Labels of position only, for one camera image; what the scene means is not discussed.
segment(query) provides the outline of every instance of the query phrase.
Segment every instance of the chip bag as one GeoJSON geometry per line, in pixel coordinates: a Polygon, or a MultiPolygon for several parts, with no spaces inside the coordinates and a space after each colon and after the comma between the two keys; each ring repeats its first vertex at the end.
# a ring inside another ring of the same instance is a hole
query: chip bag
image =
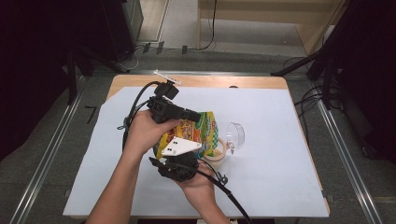
{"type": "Polygon", "coordinates": [[[195,151],[197,158],[204,155],[214,156],[214,149],[218,146],[218,125],[213,112],[201,112],[198,122],[183,119],[174,129],[165,133],[158,144],[154,147],[154,154],[157,159],[163,157],[162,151],[176,136],[201,143],[202,147],[195,151]]]}

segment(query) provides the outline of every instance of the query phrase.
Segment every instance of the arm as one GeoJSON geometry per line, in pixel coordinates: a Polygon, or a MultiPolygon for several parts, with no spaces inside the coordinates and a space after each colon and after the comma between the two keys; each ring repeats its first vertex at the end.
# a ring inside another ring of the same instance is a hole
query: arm
{"type": "MultiPolygon", "coordinates": [[[[200,163],[198,169],[207,175],[213,175],[213,172],[205,164],[200,163]]],[[[206,223],[230,224],[230,220],[216,203],[213,183],[205,176],[197,174],[193,179],[181,183],[177,182],[177,184],[183,190],[189,203],[206,223]]]]}
{"type": "Polygon", "coordinates": [[[128,223],[137,175],[143,155],[161,136],[177,126],[178,120],[156,124],[149,111],[136,114],[119,163],[86,223],[128,223]]]}

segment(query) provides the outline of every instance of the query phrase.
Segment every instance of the yellow snack bag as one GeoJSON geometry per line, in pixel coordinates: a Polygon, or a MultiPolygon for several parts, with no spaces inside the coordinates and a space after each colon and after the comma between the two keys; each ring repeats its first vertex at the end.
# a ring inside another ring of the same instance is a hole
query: yellow snack bag
{"type": "Polygon", "coordinates": [[[200,112],[200,114],[201,118],[198,122],[183,119],[174,129],[165,133],[154,147],[155,157],[157,159],[163,157],[163,149],[174,136],[201,143],[202,147],[195,152],[197,158],[204,155],[214,156],[214,149],[218,146],[218,125],[212,111],[200,112]]]}

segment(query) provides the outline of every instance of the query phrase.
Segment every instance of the white paper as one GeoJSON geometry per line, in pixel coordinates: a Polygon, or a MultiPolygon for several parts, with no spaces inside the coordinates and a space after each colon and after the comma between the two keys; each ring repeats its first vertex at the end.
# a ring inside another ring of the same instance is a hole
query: white paper
{"type": "MultiPolygon", "coordinates": [[[[194,111],[213,111],[220,138],[226,138],[230,122],[243,126],[245,144],[233,155],[228,151],[220,171],[229,178],[226,188],[250,217],[329,215],[289,91],[178,89],[173,103],[194,111]]],[[[140,90],[123,88],[102,106],[64,209],[65,216],[87,216],[91,212],[120,158],[123,130],[117,127],[140,90]]],[[[153,92],[154,88],[148,88],[140,102],[153,92]]],[[[154,157],[152,150],[141,162],[131,215],[198,217],[177,184],[161,177],[149,157],[154,157]]],[[[216,189],[216,198],[227,217],[242,216],[220,189],[216,189]]]]}

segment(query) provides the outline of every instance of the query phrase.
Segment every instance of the wooden table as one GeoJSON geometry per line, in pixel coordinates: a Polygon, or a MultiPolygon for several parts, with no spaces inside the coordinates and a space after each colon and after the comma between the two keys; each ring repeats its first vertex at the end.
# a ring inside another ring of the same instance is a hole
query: wooden table
{"type": "MultiPolygon", "coordinates": [[[[201,46],[201,19],[213,19],[215,0],[198,0],[197,48],[201,46]]],[[[265,21],[295,24],[306,53],[343,12],[345,0],[218,0],[216,20],[265,21]]]]}
{"type": "MultiPolygon", "coordinates": [[[[224,135],[223,126],[230,121],[240,121],[244,126],[245,151],[226,156],[228,159],[220,171],[229,177],[226,187],[250,217],[329,215],[330,209],[321,194],[316,168],[283,77],[170,77],[182,82],[173,101],[180,106],[207,111],[207,102],[200,98],[201,94],[216,96],[206,100],[213,102],[209,107],[213,108],[215,117],[218,115],[219,136],[224,135]],[[258,123],[264,127],[260,132],[258,123]]],[[[140,88],[123,87],[142,87],[153,80],[164,81],[154,75],[119,75],[114,78],[64,209],[65,216],[87,216],[117,164],[122,132],[116,128],[130,110],[134,95],[140,91],[140,88]]],[[[142,100],[152,95],[152,91],[147,89],[142,100]]],[[[138,218],[198,218],[199,214],[189,206],[177,185],[160,177],[149,163],[148,156],[153,155],[145,155],[142,160],[131,215],[138,218]]],[[[231,201],[219,189],[216,191],[218,204],[226,216],[242,217],[231,201]]]]}

